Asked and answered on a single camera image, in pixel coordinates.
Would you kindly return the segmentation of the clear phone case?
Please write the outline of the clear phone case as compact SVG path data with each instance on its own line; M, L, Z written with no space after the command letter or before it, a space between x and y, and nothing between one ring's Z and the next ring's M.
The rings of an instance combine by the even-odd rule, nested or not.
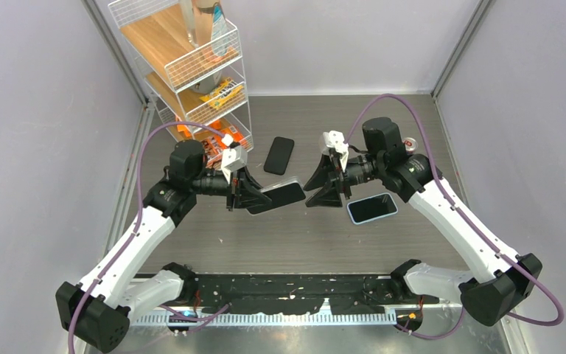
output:
M287 186L289 184L299 184L300 186L302 186L302 183L298 178L292 177L292 178L288 178L288 179L285 179L283 181L277 182L275 184L271 184L271 185L268 185L266 187L263 187L260 191L261 192L267 192L267 191L274 190L274 189L277 189L277 188L280 188L280 187L283 187L283 186Z

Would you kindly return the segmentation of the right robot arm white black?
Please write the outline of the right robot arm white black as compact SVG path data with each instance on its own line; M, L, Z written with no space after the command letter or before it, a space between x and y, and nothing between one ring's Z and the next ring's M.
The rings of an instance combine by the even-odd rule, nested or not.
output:
M341 207L353 186L380 181L425 216L467 265L456 271L408 260L391 273L394 298L406 303L418 295L434 296L463 306L482 325L499 322L532 292L540 260L518 254L494 236L391 119L370 119L362 131L366 147L356 156L350 156L341 132L322 134L322 157L307 184L311 196L306 205Z

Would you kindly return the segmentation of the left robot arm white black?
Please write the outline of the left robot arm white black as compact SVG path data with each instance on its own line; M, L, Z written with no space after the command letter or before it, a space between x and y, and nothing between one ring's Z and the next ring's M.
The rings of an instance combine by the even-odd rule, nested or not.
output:
M130 323L174 300L190 304L196 296L195 274L176 263L152 279L129 286L144 261L196 205L198 195L222 196L228 209L269 206L246 167L247 150L232 142L222 152L220 169L207 166L195 140L176 144L163 178L141 200L136 218L100 263L77 284L64 282L55 298L64 330L102 353L115 350Z

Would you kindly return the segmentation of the black phone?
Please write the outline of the black phone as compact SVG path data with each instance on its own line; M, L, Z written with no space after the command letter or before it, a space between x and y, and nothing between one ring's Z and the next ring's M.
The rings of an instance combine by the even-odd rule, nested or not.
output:
M254 207L247 209L251 215L258 215L269 212L281 207L303 201L306 198L303 187L299 184L289 184L274 190L264 192L271 200L272 204L266 207Z

